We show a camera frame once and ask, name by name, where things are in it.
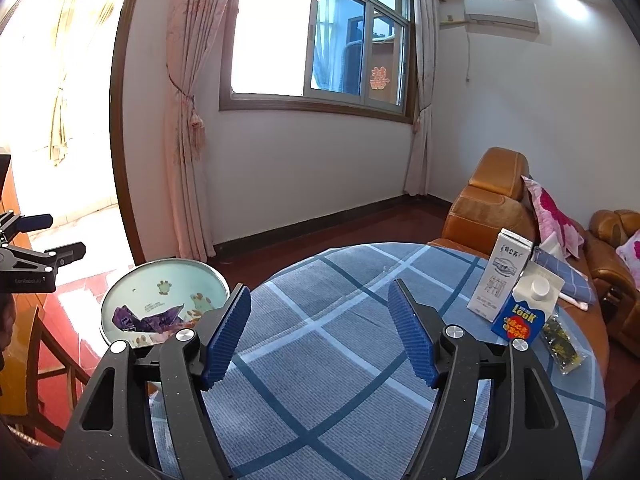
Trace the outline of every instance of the sofa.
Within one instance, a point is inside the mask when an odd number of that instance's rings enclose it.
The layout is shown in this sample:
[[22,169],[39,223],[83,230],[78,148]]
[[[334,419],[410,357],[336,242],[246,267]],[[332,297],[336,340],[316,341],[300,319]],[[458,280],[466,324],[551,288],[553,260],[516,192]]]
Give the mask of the sofa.
[[596,211],[589,223],[592,249],[587,260],[607,331],[640,357],[640,294],[616,248],[640,230],[640,213],[627,209]]
[[[490,148],[451,205],[442,237],[432,244],[488,258],[503,228],[539,242],[538,224],[522,175],[529,176],[529,163],[522,153]],[[595,259],[590,251],[598,251],[600,244],[591,246],[591,243],[593,240],[604,242],[575,224],[586,242],[580,248],[580,257],[569,258],[569,263],[593,285],[588,261]],[[586,312],[563,300],[559,300],[559,304],[588,339],[604,378],[609,365],[609,339],[600,303],[590,306]]]

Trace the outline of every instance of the milk carton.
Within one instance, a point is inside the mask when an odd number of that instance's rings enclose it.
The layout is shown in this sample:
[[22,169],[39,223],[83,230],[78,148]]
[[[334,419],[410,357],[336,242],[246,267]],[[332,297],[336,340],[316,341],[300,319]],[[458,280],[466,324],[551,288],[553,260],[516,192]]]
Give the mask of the milk carton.
[[502,229],[482,278],[466,307],[493,322],[518,281],[532,247],[530,240]]
[[531,343],[553,314],[564,280],[529,261],[491,330],[503,339]]

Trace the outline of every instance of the tablecloth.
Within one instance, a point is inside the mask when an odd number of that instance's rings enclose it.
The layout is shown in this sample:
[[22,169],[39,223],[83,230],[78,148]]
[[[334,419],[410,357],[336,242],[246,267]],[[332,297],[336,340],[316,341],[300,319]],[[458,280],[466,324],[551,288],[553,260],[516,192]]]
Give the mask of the tablecloth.
[[[485,260],[418,244],[327,250],[252,291],[252,313],[223,381],[204,393],[220,444],[247,480],[395,480],[415,450],[436,391],[417,379],[386,309],[402,278],[478,340],[502,342],[466,308]],[[538,338],[533,348],[571,424],[586,478],[605,421],[602,378],[591,348],[561,312],[588,357],[563,376]],[[476,467],[489,381],[480,381],[458,475]],[[179,475],[161,395],[151,400],[162,468]]]

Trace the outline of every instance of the wooden stool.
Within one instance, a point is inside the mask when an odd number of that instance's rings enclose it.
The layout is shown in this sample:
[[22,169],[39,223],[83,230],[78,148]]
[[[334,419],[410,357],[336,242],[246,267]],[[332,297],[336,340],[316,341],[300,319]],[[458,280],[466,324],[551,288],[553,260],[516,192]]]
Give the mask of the wooden stool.
[[[66,394],[73,410],[78,403],[76,381],[87,384],[89,375],[51,335],[38,315],[42,312],[38,302],[27,296],[36,295],[15,295],[17,318],[14,336],[4,351],[4,369],[0,372],[0,413],[7,423],[15,424],[30,436],[34,436],[33,430],[38,429],[61,442],[65,431],[40,411],[42,403],[38,399],[38,381],[66,375]],[[59,366],[39,369],[40,343],[60,362]]]

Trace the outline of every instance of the person's hand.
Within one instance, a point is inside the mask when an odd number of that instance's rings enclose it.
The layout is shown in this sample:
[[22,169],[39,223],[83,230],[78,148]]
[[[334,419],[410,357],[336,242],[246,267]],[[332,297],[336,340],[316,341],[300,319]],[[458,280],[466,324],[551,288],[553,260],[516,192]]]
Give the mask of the person's hand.
[[0,312],[0,352],[9,346],[14,334],[15,303],[12,301]]

